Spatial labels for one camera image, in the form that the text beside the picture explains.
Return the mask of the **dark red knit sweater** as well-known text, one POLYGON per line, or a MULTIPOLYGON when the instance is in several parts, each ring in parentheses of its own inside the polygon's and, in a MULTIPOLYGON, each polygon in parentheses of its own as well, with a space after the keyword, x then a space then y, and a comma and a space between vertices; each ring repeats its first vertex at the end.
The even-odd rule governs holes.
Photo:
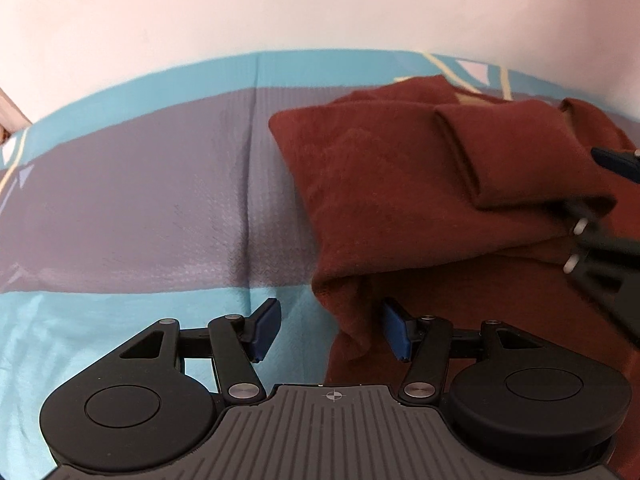
POLYGON ((312 290, 340 328, 328 384, 405 376, 378 298, 460 328, 496 318, 638 382, 638 351, 563 273, 570 206, 639 234, 638 186, 590 156, 634 150, 600 108, 473 96, 438 76, 285 110, 269 128, 317 237, 312 290))

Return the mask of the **teal grey patterned bedsheet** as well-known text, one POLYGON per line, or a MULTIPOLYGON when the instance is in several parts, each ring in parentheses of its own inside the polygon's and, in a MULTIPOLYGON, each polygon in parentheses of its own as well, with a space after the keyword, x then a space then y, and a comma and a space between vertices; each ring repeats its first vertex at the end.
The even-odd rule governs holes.
MULTIPOLYGON (((412 78, 566 99, 504 67, 405 51, 243 54, 83 99, 1 149, 6 479, 634 479, 639 381, 507 322, 454 324, 439 402, 330 385, 340 331, 312 290, 317 237, 270 131, 285 110, 412 78), (208 323, 268 298, 267 397, 227 405, 208 323)), ((592 148, 639 188, 634 150, 592 148)), ((639 234, 570 206, 567 281, 639 353, 639 234)))

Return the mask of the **pink wooden door frame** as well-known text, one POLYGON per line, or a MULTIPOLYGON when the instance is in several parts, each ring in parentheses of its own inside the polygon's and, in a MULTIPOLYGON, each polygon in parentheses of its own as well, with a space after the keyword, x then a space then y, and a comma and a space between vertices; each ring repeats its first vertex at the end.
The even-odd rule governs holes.
POLYGON ((0 131, 1 143, 5 144, 17 131, 29 127, 32 122, 18 106, 0 90, 0 131))

